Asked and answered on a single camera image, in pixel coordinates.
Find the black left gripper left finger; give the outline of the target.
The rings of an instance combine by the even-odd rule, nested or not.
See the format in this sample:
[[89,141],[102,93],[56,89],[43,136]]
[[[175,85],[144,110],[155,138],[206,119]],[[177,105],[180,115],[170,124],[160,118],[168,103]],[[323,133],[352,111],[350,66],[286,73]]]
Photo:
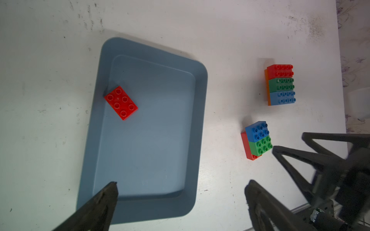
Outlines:
[[72,216],[55,228],[56,231],[107,231],[118,201],[116,182],[110,182]]

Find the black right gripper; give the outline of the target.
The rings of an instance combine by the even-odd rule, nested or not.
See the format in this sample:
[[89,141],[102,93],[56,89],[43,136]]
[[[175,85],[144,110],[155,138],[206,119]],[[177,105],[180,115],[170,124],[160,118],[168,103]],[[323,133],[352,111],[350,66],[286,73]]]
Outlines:
[[368,231],[363,220],[370,210],[370,135],[304,132],[302,140],[314,150],[324,148],[314,140],[353,144],[346,159],[274,146],[273,156],[289,173],[308,202],[334,200],[341,205],[336,217],[316,209],[310,220],[318,231]]

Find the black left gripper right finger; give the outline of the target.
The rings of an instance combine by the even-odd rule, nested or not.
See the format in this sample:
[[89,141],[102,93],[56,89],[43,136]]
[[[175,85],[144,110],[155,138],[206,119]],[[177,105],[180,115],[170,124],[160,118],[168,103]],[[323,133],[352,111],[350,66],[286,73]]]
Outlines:
[[256,231],[314,231],[255,180],[244,190],[252,226]]

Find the orange lego brick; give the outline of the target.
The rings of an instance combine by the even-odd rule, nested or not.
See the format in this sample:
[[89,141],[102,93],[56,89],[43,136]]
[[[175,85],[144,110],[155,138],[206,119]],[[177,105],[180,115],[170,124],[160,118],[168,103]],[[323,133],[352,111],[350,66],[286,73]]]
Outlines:
[[269,76],[268,71],[265,69],[265,80],[266,80],[266,88],[267,88],[267,103],[271,106],[271,99],[270,99],[270,89],[269,89]]

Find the long dark green lego brick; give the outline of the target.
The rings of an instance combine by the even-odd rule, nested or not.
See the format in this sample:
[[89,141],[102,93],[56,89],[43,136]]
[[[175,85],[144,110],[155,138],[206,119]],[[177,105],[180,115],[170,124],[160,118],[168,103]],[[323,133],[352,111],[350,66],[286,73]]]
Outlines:
[[275,78],[268,81],[269,92],[294,90],[293,78]]

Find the light blue lego brick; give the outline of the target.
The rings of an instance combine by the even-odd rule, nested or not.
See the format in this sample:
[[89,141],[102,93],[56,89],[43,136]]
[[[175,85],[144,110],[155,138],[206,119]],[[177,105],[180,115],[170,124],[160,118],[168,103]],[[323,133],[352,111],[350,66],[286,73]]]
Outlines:
[[295,92],[290,91],[277,91],[270,93],[269,105],[286,105],[296,102]]

